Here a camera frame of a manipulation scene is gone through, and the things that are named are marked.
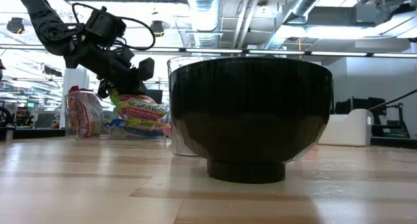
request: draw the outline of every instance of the black bowl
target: black bowl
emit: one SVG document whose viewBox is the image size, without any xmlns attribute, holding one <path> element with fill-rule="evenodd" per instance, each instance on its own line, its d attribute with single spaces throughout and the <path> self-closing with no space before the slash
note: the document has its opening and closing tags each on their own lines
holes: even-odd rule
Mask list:
<svg viewBox="0 0 417 224">
<path fill-rule="evenodd" d="M 207 159 L 213 178 L 277 182 L 330 116 L 332 73 L 284 58 L 235 57 L 183 66 L 170 75 L 175 126 Z"/>
</svg>

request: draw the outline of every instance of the bowl base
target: bowl base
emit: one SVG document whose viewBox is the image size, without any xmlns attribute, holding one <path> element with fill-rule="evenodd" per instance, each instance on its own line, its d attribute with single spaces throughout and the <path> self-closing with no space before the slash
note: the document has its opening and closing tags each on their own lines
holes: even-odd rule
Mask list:
<svg viewBox="0 0 417 224">
<path fill-rule="evenodd" d="M 284 180 L 284 163 L 229 163 L 207 160 L 207 174 L 228 182 L 265 184 Z"/>
</svg>

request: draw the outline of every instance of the food package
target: food package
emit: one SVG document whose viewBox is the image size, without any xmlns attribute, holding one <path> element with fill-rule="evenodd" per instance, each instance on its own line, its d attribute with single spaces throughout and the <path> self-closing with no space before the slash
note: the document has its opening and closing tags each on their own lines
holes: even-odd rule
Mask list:
<svg viewBox="0 0 417 224">
<path fill-rule="evenodd" d="M 168 104 L 158 105 L 149 96 L 119 95 L 110 91 L 110 100 L 120 118 L 106 123 L 112 137 L 165 137 L 170 125 L 163 119 L 169 111 Z"/>
<path fill-rule="evenodd" d="M 90 90 L 72 87 L 65 98 L 70 128 L 76 136 L 100 135 L 103 109 L 97 95 Z"/>
</svg>

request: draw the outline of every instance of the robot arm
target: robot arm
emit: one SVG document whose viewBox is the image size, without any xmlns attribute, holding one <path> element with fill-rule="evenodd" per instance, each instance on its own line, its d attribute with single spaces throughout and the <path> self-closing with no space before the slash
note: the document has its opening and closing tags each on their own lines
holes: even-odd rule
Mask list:
<svg viewBox="0 0 417 224">
<path fill-rule="evenodd" d="M 131 68 L 134 56 L 118 38 L 122 38 L 126 24 L 123 19 L 106 12 L 106 8 L 93 10 L 87 23 L 64 23 L 50 7 L 47 0 L 20 0 L 31 18 L 36 35 L 51 54 L 63 56 L 67 68 L 79 64 L 97 74 L 102 80 L 98 94 L 105 98 L 109 88 L 116 88 L 121 94 L 146 94 L 143 81 L 150 79 L 154 72 L 154 61 L 142 61 L 139 68 Z M 151 29 L 147 27 L 155 41 Z"/>
</svg>

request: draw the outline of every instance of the wooden table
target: wooden table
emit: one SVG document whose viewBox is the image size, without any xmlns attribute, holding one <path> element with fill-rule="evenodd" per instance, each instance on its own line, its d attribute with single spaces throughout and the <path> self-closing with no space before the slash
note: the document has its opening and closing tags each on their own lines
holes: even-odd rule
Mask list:
<svg viewBox="0 0 417 224">
<path fill-rule="evenodd" d="M 316 146 L 283 182 L 209 178 L 165 140 L 0 145 L 0 223 L 417 223 L 417 150 Z"/>
</svg>

